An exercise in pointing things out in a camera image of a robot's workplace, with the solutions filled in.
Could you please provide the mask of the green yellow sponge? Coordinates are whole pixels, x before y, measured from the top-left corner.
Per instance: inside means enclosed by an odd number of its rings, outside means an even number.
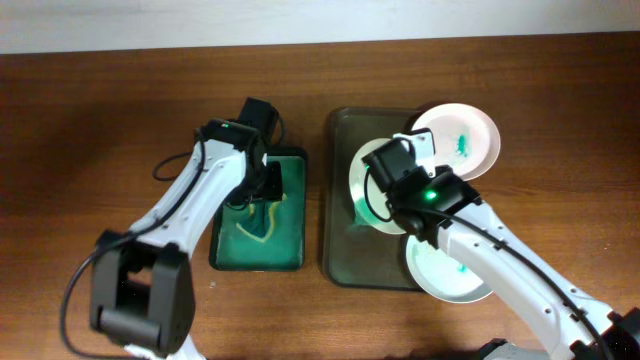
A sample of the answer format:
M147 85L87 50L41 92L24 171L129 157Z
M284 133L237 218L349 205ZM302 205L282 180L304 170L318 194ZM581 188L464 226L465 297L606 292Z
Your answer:
M267 242L275 233L276 210L288 199L283 194L279 200L263 201L249 205L249 213L246 218L235 224L236 228L246 237L258 242Z

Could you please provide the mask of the green water tray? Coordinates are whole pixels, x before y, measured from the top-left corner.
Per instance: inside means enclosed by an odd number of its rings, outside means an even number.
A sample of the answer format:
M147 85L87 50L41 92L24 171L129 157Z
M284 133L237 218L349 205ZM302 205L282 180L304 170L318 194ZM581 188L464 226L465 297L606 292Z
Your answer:
M279 200L224 206L213 220L209 265L219 271L291 272L305 259L307 153L300 147L270 151L281 174Z

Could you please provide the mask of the dark grey serving tray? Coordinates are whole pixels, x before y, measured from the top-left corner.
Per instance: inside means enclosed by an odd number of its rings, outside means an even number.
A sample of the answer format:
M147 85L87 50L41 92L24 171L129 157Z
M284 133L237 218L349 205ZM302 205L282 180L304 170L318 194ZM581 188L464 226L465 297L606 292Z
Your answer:
M356 212L348 179L351 162L363 145L410 129L420 113L417 109L345 107L329 116L322 267L338 286L421 290L407 268L407 237L370 226Z

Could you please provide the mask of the white plate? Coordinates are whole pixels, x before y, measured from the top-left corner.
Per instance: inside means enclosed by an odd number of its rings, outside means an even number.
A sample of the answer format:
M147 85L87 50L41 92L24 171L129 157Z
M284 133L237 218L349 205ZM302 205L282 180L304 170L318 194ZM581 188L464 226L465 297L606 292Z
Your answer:
M415 283L439 300L468 304L493 293L466 265L435 249L428 242L418 241L414 236L407 238L405 258Z
M493 120L480 109L461 103L435 106L411 125L416 131L428 128L434 137L435 165L449 166L462 180L486 173L496 162L501 147L500 133Z
M373 178L369 177L367 182L364 182L366 167L362 158L388 141L389 138L373 139L358 149L349 167L349 191L354 203L358 224L373 227L382 233L402 235L405 231L395 222L383 222L371 212L371 210L374 210L382 218L390 217L389 210L385 205L386 197L380 191Z

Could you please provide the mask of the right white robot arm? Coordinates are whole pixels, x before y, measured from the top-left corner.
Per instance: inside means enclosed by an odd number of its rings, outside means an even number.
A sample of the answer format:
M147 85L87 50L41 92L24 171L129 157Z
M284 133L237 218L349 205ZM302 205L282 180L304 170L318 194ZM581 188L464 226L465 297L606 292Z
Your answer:
M511 232L448 166L424 167L422 145L392 139L362 159L391 219L468 267L532 330L552 359L636 359L639 310L621 315L572 284Z

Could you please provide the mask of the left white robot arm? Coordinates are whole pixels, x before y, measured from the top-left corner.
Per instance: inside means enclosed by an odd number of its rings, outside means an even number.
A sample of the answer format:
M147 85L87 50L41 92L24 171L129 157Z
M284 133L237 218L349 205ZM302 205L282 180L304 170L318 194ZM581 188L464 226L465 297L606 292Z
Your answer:
M126 233L101 235L92 262L93 330L133 359L201 358L190 335L191 257L223 206L263 197L279 120L270 103L249 98L237 119L198 128L190 160L156 205Z

